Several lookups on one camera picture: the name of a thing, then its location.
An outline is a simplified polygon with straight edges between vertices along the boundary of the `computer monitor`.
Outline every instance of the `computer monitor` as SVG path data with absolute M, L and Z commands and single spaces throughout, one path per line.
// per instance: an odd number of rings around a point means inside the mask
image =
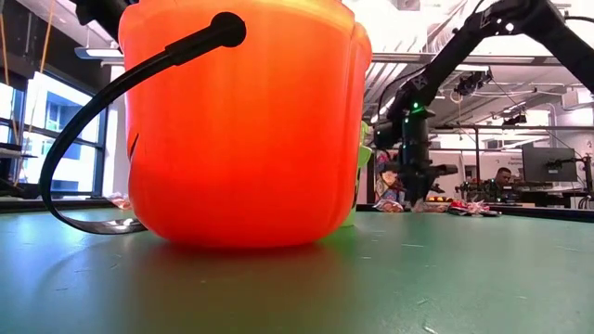
M 523 147 L 523 178 L 527 182 L 575 182 L 577 168 L 573 148 Z

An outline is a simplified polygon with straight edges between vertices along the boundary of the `green table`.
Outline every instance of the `green table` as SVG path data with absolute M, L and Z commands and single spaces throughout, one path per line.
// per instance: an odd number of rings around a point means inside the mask
M 594 225 L 357 216 L 316 245 L 226 252 L 0 216 L 0 333 L 594 333 Z

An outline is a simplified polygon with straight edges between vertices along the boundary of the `person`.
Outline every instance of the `person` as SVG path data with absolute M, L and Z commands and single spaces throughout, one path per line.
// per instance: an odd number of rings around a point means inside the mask
M 495 176 L 495 184 L 502 188 L 503 186 L 507 186 L 510 183 L 511 179 L 511 170 L 506 167 L 501 167 L 497 170 L 497 175 Z

